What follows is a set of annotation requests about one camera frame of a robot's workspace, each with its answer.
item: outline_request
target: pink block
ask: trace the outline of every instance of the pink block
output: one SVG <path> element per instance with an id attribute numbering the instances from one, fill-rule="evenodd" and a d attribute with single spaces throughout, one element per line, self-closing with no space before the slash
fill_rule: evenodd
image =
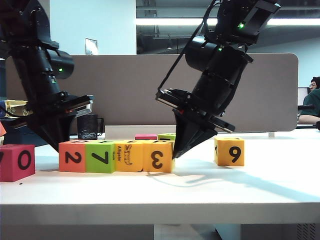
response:
<path id="1" fill-rule="evenodd" d="M 35 173 L 35 145 L 0 146 L 0 182 L 15 182 Z"/>
<path id="2" fill-rule="evenodd" d="M 136 134 L 134 137 L 135 140 L 158 140 L 157 134 Z"/>

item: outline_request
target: gray partition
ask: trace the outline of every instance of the gray partition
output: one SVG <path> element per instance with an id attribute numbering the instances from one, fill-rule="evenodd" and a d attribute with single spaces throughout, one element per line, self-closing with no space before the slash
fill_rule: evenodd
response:
<path id="1" fill-rule="evenodd" d="M 290 53 L 253 53 L 225 121 L 237 132 L 291 131 L 297 125 L 298 59 Z M 171 108 L 156 101 L 157 87 L 177 55 L 77 55 L 61 90 L 95 96 L 93 112 L 106 125 L 174 125 Z M 7 60 L 7 96 L 25 100 L 12 60 Z M 192 91 L 201 72 L 183 58 L 164 88 Z"/>

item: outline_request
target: foam block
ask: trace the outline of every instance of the foam block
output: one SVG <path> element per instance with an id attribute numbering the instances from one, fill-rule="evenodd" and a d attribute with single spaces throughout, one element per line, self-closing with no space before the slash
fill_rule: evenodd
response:
<path id="1" fill-rule="evenodd" d="M 157 134 L 136 134 L 134 137 L 135 140 L 157 140 Z"/>
<path id="2" fill-rule="evenodd" d="M 115 170 L 115 141 L 94 140 L 85 145 L 86 172 L 111 174 Z"/>
<path id="3" fill-rule="evenodd" d="M 0 147 L 1 182 L 15 182 L 35 173 L 35 145 L 7 144 Z"/>
<path id="4" fill-rule="evenodd" d="M 4 128 L 4 126 L 0 122 L 0 137 L 5 135 L 6 133 L 7 132 L 6 132 L 5 128 Z"/>
<path id="5" fill-rule="evenodd" d="M 175 133 L 161 133 L 161 134 L 158 134 L 158 140 L 175 141 L 176 134 Z"/>
<path id="6" fill-rule="evenodd" d="M 59 171 L 86 171 L 86 143 L 94 140 L 75 139 L 59 143 Z"/>
<path id="7" fill-rule="evenodd" d="M 144 143 L 143 171 L 171 173 L 174 168 L 174 141 L 156 140 Z"/>
<path id="8" fill-rule="evenodd" d="M 117 141 L 115 150 L 115 170 L 120 172 L 140 172 L 143 169 L 143 140 Z"/>
<path id="9" fill-rule="evenodd" d="M 214 161 L 218 166 L 244 166 L 245 140 L 240 137 L 214 137 Z"/>

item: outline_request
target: green block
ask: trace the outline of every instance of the green block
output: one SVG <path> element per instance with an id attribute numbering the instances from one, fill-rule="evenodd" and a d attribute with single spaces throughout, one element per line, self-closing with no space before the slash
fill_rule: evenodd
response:
<path id="1" fill-rule="evenodd" d="M 161 133 L 158 134 L 158 140 L 176 140 L 176 134 L 175 133 Z"/>
<path id="2" fill-rule="evenodd" d="M 116 170 L 115 141 L 94 140 L 85 144 L 85 171 L 111 174 Z"/>

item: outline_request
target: mug handle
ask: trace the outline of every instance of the mug handle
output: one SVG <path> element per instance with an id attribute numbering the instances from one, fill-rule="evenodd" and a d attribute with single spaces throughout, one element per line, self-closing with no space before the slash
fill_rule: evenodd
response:
<path id="1" fill-rule="evenodd" d="M 98 117 L 98 122 L 100 120 L 100 129 L 98 132 L 98 136 L 101 136 L 104 133 L 104 125 L 105 125 L 105 120 L 103 117 Z"/>

